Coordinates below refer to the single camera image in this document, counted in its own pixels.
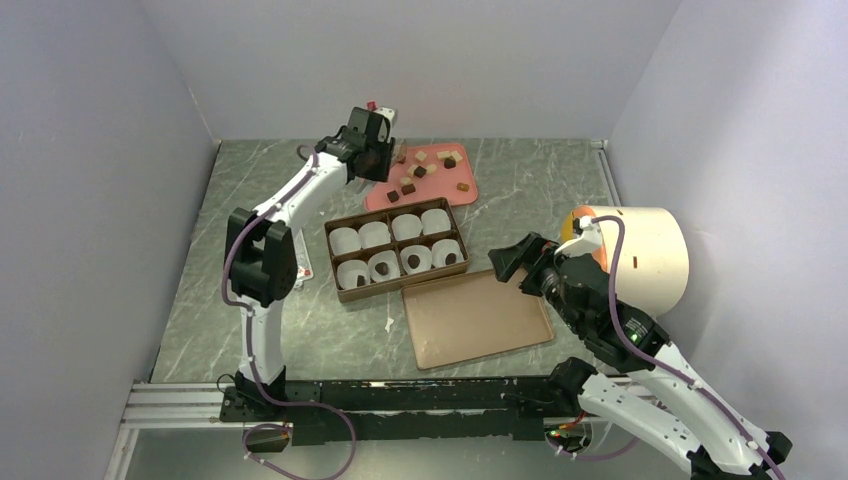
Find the gold box lid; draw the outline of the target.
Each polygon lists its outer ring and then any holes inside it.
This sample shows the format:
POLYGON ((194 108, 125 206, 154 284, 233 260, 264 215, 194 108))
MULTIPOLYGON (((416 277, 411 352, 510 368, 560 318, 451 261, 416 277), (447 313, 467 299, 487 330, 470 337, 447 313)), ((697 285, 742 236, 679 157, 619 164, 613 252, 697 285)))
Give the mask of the gold box lid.
POLYGON ((520 270, 503 283, 485 270, 403 288, 417 367, 431 370, 553 340, 544 300, 520 290, 525 276, 520 270))

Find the rose gold tongs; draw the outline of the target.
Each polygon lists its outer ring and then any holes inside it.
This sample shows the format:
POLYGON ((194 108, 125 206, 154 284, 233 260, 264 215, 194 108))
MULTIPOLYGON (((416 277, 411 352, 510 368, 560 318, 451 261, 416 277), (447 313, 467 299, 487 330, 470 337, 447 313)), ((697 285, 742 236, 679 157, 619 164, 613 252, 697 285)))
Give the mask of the rose gold tongs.
POLYGON ((406 145, 397 146, 393 151, 392 164, 402 164, 406 161, 407 147, 406 145))

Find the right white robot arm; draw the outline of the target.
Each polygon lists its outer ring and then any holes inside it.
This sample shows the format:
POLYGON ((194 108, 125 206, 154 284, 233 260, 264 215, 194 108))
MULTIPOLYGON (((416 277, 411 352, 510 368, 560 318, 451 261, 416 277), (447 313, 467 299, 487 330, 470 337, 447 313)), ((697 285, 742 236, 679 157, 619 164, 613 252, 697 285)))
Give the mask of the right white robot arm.
POLYGON ((619 280, 626 239, 618 234, 608 268, 590 253, 574 253, 575 240, 558 244, 536 232, 488 253, 498 281, 524 269, 523 293, 544 299, 599 360, 659 402, 639 399, 571 357, 548 378, 552 407, 611 421, 692 479, 783 478, 779 466, 792 441, 746 420, 695 371, 652 315, 625 300, 619 280))

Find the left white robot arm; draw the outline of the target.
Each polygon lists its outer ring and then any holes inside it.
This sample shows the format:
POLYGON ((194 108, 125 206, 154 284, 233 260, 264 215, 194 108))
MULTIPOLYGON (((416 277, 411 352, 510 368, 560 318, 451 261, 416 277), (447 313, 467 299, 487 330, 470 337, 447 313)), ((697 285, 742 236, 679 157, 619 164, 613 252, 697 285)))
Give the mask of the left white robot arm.
POLYGON ((335 134, 298 147, 301 168, 284 186, 252 209, 235 209, 227 220, 220 289, 224 303, 241 316, 235 388, 259 419, 275 419, 288 402, 281 331, 283 302, 299 273, 294 238, 349 183, 387 180, 396 116, 389 107, 353 108, 335 134))

